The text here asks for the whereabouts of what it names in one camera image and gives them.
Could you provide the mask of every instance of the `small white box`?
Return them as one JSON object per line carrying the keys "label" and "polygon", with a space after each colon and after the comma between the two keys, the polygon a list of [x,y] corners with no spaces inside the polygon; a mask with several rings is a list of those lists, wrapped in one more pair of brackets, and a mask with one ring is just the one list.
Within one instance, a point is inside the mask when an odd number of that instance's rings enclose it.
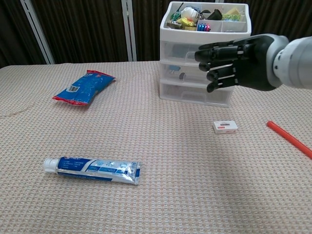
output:
{"label": "small white box", "polygon": [[216,134],[220,133],[236,133],[238,126],[235,121],[216,121],[213,124],[214,132]]}

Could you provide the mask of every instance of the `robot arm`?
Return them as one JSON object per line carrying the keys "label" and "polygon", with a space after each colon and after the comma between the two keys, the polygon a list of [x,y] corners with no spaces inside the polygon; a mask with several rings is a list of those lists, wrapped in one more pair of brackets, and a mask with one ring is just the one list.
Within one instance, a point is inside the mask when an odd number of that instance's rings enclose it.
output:
{"label": "robot arm", "polygon": [[312,37],[289,43],[284,36],[262,34],[202,45],[195,53],[207,72],[210,93],[241,85],[270,91],[281,84],[312,89]]}

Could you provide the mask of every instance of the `blue snack bag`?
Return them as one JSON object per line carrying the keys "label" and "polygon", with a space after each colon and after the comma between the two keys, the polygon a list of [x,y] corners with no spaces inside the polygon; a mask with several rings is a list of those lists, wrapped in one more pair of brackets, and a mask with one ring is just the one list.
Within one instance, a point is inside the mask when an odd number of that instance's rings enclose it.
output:
{"label": "blue snack bag", "polygon": [[83,77],[52,99],[65,101],[72,105],[87,105],[96,94],[101,92],[114,79],[115,77],[108,74],[87,70]]}

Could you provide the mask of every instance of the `textured fabric surface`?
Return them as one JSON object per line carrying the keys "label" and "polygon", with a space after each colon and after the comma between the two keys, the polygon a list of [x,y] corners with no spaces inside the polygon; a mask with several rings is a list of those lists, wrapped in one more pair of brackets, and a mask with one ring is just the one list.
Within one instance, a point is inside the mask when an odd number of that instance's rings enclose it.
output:
{"label": "textured fabric surface", "polygon": [[[88,107],[51,100],[87,69],[117,81]],[[312,91],[234,91],[229,108],[161,100],[158,62],[0,70],[0,233],[308,233]],[[212,122],[235,120],[236,134]],[[46,174],[47,157],[143,163],[138,186]]]}

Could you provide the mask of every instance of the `toothpaste cap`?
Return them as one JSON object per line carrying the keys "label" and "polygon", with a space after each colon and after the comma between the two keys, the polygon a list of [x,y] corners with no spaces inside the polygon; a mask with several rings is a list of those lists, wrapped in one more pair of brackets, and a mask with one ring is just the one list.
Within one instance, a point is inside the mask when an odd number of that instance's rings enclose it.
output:
{"label": "toothpaste cap", "polygon": [[44,171],[50,172],[50,173],[56,173],[58,161],[59,161],[58,159],[47,158],[43,164]]}

